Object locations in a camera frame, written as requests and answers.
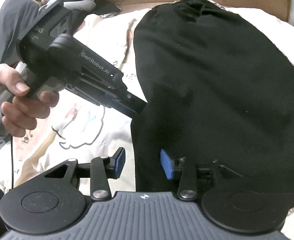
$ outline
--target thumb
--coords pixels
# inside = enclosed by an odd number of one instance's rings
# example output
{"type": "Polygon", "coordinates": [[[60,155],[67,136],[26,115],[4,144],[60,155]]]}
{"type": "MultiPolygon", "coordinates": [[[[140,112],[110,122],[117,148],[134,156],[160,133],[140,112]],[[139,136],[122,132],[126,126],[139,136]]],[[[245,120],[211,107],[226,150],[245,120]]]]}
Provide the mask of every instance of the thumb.
{"type": "Polygon", "coordinates": [[[20,74],[7,64],[0,64],[0,85],[5,85],[14,95],[25,96],[29,87],[25,84],[20,74]]]}

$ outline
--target black pants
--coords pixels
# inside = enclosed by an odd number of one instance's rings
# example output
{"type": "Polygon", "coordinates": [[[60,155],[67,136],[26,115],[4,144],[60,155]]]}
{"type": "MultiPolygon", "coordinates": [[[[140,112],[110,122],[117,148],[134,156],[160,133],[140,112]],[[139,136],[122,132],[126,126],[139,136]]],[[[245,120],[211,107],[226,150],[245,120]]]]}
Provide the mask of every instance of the black pants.
{"type": "Polygon", "coordinates": [[[263,33],[209,1],[181,0],[144,16],[134,48],[148,100],[131,126],[137,191],[175,188],[164,149],[294,192],[294,66],[263,33]]]}

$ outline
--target finger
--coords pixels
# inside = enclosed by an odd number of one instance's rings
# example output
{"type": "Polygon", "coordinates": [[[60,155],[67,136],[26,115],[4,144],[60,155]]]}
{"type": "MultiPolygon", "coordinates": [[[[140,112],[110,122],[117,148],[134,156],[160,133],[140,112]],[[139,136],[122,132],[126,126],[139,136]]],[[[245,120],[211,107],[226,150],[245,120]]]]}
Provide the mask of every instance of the finger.
{"type": "Polygon", "coordinates": [[[0,64],[0,84],[5,85],[14,95],[21,97],[29,91],[20,74],[7,64],[0,64]]]}
{"type": "Polygon", "coordinates": [[[6,116],[2,117],[2,123],[4,125],[4,127],[6,128],[6,130],[15,137],[24,137],[26,130],[13,124],[11,121],[9,121],[7,119],[6,116]]]}
{"type": "Polygon", "coordinates": [[[10,64],[9,66],[10,66],[11,68],[16,68],[17,65],[18,65],[18,63],[19,63],[19,61],[16,61],[16,62],[14,62],[13,64],[10,64]]]}
{"type": "Polygon", "coordinates": [[[39,100],[49,107],[55,107],[60,99],[60,94],[52,91],[43,91],[39,100]]]}
{"type": "Polygon", "coordinates": [[[34,130],[36,128],[36,119],[22,113],[13,104],[9,102],[2,103],[1,110],[3,115],[13,124],[27,130],[34,130]]]}
{"type": "Polygon", "coordinates": [[[51,109],[39,100],[33,100],[26,97],[14,97],[13,106],[22,113],[39,119],[45,119],[49,116],[51,109]]]}

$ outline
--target gray blanket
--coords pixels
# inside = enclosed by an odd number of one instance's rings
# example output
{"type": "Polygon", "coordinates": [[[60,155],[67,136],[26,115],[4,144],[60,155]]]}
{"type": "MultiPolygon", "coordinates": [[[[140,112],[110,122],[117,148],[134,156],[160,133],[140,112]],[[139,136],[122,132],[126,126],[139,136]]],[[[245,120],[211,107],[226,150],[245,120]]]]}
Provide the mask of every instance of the gray blanket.
{"type": "Polygon", "coordinates": [[[32,0],[5,0],[0,9],[0,64],[19,61],[17,38],[38,16],[38,9],[32,0]]]}

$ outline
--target fingernail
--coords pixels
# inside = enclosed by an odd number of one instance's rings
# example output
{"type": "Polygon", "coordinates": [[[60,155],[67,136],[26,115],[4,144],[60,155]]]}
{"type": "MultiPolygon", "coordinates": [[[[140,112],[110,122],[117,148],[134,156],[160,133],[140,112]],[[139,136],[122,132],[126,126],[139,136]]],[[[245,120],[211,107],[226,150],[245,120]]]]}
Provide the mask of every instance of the fingernail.
{"type": "Polygon", "coordinates": [[[15,88],[19,92],[25,92],[26,90],[28,90],[29,87],[23,82],[18,82],[18,83],[16,83],[15,88]]]}
{"type": "Polygon", "coordinates": [[[51,96],[49,94],[47,94],[47,93],[44,93],[44,95],[42,97],[42,101],[44,103],[48,103],[49,104],[51,102],[51,100],[52,100],[51,96]]]}

